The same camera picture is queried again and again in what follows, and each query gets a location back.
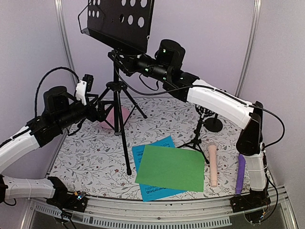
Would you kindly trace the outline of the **black perforated music stand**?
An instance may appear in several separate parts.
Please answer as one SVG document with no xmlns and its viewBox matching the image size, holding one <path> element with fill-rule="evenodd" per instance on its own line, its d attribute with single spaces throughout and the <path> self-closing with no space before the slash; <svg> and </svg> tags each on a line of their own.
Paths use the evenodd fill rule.
<svg viewBox="0 0 305 229">
<path fill-rule="evenodd" d="M 153 0 L 89 0 L 84 8 L 87 12 L 87 27 L 80 31 L 111 47 L 113 51 L 137 57 L 147 52 L 153 7 Z M 122 137 L 127 175 L 130 176 L 132 170 L 125 138 L 120 93 L 124 92 L 127 95 L 134 108 L 138 111 L 141 109 L 128 93 L 127 84 L 119 79 L 119 67 L 114 63 L 113 80 L 108 82 L 106 87 L 98 100 L 103 100 L 109 91 L 113 92 L 114 125 L 111 128 L 115 135 Z"/>
</svg>

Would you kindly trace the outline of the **black shock mount tripod stand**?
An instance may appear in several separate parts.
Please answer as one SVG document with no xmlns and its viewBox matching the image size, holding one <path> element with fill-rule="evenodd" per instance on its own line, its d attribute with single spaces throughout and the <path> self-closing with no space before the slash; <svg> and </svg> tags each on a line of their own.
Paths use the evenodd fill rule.
<svg viewBox="0 0 305 229">
<path fill-rule="evenodd" d="M 203 155 L 205 162 L 207 164 L 210 164 L 209 160 L 205 156 L 205 154 L 200 146 L 200 144 L 202 143 L 202 140 L 200 138 L 200 133 L 201 133 L 202 126 L 205 125 L 204 119 L 207 117 L 211 117 L 212 115 L 215 114 L 215 112 L 213 112 L 207 108 L 204 108 L 202 106 L 199 106 L 199 105 L 195 105 L 195 110 L 199 114 L 199 120 L 197 122 L 196 129 L 193 131 L 195 134 L 195 137 L 193 139 L 191 139 L 190 142 L 185 143 L 181 146 L 178 146 L 178 148 L 187 147 L 187 148 L 193 149 L 195 151 L 198 151 Z"/>
</svg>

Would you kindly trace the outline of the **black round-base mic stand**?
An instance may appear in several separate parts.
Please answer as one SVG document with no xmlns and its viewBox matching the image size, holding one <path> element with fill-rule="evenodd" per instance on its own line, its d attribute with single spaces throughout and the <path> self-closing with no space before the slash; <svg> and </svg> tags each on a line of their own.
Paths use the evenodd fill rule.
<svg viewBox="0 0 305 229">
<path fill-rule="evenodd" d="M 218 133 L 223 128 L 223 123 L 218 119 L 218 114 L 215 114 L 214 117 L 207 118 L 205 120 L 205 128 L 213 133 Z"/>
</svg>

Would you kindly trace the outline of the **blue sheet music paper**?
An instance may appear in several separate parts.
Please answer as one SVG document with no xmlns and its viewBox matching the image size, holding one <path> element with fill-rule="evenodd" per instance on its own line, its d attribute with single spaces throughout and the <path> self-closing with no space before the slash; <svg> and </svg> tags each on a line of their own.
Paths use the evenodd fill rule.
<svg viewBox="0 0 305 229">
<path fill-rule="evenodd" d="M 173 142 L 173 139 L 171 136 L 167 136 L 159 141 L 151 143 L 150 145 L 175 148 L 175 145 L 174 145 L 174 142 Z M 138 172 L 138 170 L 140 168 L 140 163 L 142 160 L 142 155 L 143 155 L 145 146 L 147 146 L 147 144 L 132 147 L 132 154 L 133 154 L 133 158 L 134 158 L 136 172 Z M 140 191 L 141 191 L 143 202 L 167 198 L 167 197 L 174 196 L 174 195 L 185 192 L 184 190 L 155 187 L 155 186 L 149 186 L 149 185 L 144 185 L 144 184 L 140 184 L 139 186 L 140 186 Z"/>
</svg>

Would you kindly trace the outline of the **green paper sheet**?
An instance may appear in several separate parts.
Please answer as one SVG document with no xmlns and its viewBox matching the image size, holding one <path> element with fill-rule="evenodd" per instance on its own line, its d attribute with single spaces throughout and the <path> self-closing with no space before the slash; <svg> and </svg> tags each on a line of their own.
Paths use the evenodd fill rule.
<svg viewBox="0 0 305 229">
<path fill-rule="evenodd" d="M 138 184 L 203 192 L 205 159 L 194 150 L 147 145 L 135 182 Z"/>
</svg>

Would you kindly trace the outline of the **pink beige microphone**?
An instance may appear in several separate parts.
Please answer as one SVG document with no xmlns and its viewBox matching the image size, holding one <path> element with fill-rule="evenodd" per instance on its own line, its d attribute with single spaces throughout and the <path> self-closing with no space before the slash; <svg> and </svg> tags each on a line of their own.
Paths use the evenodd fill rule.
<svg viewBox="0 0 305 229">
<path fill-rule="evenodd" d="M 214 142 L 208 144 L 209 162 L 210 162 L 210 186 L 217 187 L 217 145 Z"/>
</svg>

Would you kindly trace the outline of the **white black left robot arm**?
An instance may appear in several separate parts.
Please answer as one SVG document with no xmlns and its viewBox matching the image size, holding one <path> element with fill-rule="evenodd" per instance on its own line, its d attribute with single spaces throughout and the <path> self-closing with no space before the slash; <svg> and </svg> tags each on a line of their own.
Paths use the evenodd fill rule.
<svg viewBox="0 0 305 229">
<path fill-rule="evenodd" d="M 72 124 L 80 128 L 85 120 L 103 122 L 113 105 L 102 101 L 96 94 L 86 94 L 84 102 L 67 92 L 65 86 L 56 86 L 43 94 L 43 113 L 28 121 L 15 135 L 0 145 L 0 170 L 4 171 L 15 161 L 50 143 Z M 0 177 L 0 201 L 14 198 L 52 198 L 60 207 L 67 207 L 71 197 L 66 186 L 57 178 L 39 180 Z"/>
</svg>

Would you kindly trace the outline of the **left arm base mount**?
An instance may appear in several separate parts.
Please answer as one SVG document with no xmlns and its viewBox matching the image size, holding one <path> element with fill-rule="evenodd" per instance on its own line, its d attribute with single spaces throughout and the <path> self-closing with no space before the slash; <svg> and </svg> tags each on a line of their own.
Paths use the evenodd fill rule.
<svg viewBox="0 0 305 229">
<path fill-rule="evenodd" d="M 88 203 L 85 192 L 69 192 L 64 183 L 57 177 L 48 177 L 48 180 L 52 182 L 55 192 L 51 198 L 46 199 L 47 204 L 53 205 L 60 210 L 68 209 L 82 213 L 85 212 Z"/>
</svg>

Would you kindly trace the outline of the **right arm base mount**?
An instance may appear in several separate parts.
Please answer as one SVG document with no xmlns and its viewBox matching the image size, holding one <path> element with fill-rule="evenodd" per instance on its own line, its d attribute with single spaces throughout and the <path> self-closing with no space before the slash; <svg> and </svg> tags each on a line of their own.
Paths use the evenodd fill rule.
<svg viewBox="0 0 305 229">
<path fill-rule="evenodd" d="M 270 212 L 271 198 L 268 194 L 267 188 L 263 191 L 252 191 L 247 195 L 236 195 L 230 199 L 230 206 L 233 213 L 245 212 L 259 208 L 259 210 L 248 212 L 244 214 L 246 221 L 250 224 L 261 224 L 269 219 L 278 204 L 279 193 L 276 187 L 274 187 L 276 193 L 276 202 L 273 210 Z"/>
</svg>

